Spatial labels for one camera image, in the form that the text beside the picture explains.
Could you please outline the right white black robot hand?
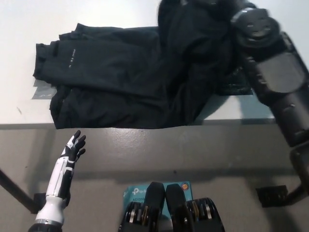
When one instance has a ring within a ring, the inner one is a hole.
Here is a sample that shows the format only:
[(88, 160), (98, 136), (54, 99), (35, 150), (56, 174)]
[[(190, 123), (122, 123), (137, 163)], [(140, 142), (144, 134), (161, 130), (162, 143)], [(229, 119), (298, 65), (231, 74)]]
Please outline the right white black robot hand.
[(226, 22), (239, 11), (236, 0), (208, 0), (207, 7), (213, 15)]

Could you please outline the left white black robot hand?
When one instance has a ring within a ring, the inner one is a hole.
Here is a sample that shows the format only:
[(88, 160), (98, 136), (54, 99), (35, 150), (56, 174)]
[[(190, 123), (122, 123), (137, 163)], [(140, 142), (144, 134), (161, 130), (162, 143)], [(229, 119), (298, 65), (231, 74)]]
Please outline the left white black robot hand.
[(48, 184), (47, 196), (67, 199), (74, 175), (75, 164), (85, 153), (85, 135), (78, 130), (65, 145), (62, 154), (57, 159)]

